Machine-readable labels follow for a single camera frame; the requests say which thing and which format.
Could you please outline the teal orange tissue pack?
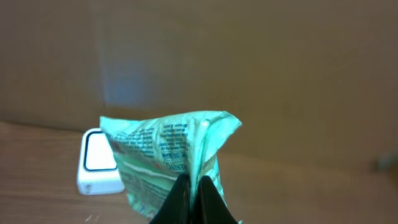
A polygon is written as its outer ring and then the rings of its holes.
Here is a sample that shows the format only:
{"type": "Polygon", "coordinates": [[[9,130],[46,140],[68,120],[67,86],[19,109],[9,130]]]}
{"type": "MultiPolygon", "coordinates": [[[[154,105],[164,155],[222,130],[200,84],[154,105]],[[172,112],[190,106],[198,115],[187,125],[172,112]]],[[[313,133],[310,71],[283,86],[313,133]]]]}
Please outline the teal orange tissue pack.
{"type": "Polygon", "coordinates": [[[227,111],[194,111],[139,121],[99,119],[130,206],[148,220],[159,213],[180,174],[188,176],[189,208],[204,176],[224,197],[217,152],[241,125],[227,111]]]}

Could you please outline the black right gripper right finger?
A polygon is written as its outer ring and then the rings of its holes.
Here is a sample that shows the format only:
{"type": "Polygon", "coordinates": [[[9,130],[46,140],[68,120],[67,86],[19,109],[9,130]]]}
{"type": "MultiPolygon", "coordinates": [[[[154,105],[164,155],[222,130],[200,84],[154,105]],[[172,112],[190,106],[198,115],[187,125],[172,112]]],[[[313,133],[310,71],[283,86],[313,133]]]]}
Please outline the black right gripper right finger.
{"type": "Polygon", "coordinates": [[[209,176],[203,176],[198,184],[194,224],[238,224],[209,176]]]}

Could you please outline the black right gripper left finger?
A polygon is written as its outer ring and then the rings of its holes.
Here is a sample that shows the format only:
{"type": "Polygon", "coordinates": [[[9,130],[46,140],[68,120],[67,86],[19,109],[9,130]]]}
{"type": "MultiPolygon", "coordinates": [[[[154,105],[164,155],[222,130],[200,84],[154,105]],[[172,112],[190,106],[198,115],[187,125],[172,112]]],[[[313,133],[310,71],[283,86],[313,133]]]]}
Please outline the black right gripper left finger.
{"type": "Polygon", "coordinates": [[[180,174],[149,224],[187,224],[190,218],[190,178],[180,174]]]}

